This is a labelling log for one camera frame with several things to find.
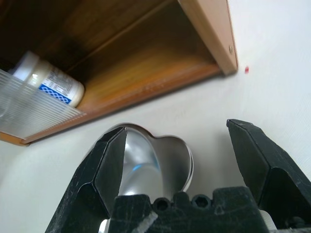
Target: white wall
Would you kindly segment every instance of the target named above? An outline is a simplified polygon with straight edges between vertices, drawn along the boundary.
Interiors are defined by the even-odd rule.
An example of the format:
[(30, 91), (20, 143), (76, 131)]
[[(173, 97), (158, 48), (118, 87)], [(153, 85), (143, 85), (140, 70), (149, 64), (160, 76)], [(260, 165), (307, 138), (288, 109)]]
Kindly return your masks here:
[[(228, 118), (250, 121), (311, 179), (311, 1), (230, 0), (240, 64), (182, 91), (18, 148), (0, 142), (0, 231), (44, 232), (91, 145), (111, 126), (133, 122), (183, 138), (194, 156), (189, 194), (243, 185)], [(249, 66), (249, 74), (244, 73)]]

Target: screw hole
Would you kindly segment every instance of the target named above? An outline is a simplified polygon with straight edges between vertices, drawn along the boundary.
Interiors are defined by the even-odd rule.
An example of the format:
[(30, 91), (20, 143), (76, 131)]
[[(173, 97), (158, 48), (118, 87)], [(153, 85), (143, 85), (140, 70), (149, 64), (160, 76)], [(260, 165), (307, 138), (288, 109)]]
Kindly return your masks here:
[(165, 211), (170, 207), (170, 202), (166, 198), (158, 198), (154, 202), (154, 209), (158, 211)]
[(211, 202), (207, 196), (199, 194), (193, 197), (192, 205), (200, 209), (207, 209), (210, 207)]

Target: plastic jar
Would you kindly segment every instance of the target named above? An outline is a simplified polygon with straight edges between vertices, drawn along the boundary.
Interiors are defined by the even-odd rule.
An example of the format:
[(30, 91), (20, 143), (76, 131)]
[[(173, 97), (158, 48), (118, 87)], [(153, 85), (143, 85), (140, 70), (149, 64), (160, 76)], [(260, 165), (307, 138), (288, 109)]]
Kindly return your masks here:
[(32, 52), (23, 56), (13, 76), (71, 107), (77, 106), (84, 94), (84, 87), (80, 82)]

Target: wooden cabinet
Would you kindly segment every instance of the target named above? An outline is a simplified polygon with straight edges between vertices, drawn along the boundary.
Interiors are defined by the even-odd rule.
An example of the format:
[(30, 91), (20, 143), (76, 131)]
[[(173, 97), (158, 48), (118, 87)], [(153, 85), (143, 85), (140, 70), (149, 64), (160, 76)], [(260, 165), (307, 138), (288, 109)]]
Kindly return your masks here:
[(238, 67), (226, 0), (4, 0), (0, 13), (1, 69), (31, 50), (86, 89), (85, 116), (14, 143)]

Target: white jar lid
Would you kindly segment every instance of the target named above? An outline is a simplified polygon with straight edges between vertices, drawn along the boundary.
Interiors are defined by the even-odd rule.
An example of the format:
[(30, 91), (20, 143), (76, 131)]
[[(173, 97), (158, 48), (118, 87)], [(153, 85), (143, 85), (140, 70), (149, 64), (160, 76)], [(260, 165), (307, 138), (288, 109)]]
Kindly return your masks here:
[(39, 62), (39, 56), (28, 51), (24, 54), (22, 59), (17, 64), (17, 69), (15, 70), (13, 76), (25, 81), (27, 77), (31, 74), (37, 63)]

